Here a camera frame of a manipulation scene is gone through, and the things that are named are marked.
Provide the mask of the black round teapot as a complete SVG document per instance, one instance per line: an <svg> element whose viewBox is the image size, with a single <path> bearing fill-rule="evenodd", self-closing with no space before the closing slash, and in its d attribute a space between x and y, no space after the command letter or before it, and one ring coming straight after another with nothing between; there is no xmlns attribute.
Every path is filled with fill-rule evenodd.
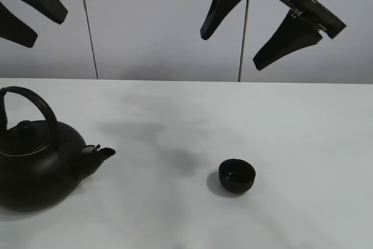
<svg viewBox="0 0 373 249"><path fill-rule="evenodd" d="M7 93L28 99L44 119L24 120L8 128ZM86 144L77 130L57 120L34 91L19 86L1 88L1 208L34 212L52 207L115 153L113 148Z"/></svg>

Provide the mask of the small black teacup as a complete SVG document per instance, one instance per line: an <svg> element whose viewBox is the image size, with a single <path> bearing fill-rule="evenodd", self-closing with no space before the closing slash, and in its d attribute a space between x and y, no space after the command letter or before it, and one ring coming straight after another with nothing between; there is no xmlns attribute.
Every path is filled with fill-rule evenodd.
<svg viewBox="0 0 373 249"><path fill-rule="evenodd" d="M254 167L242 159L227 159L221 162L218 174L222 187L233 194L249 191L256 178Z"/></svg>

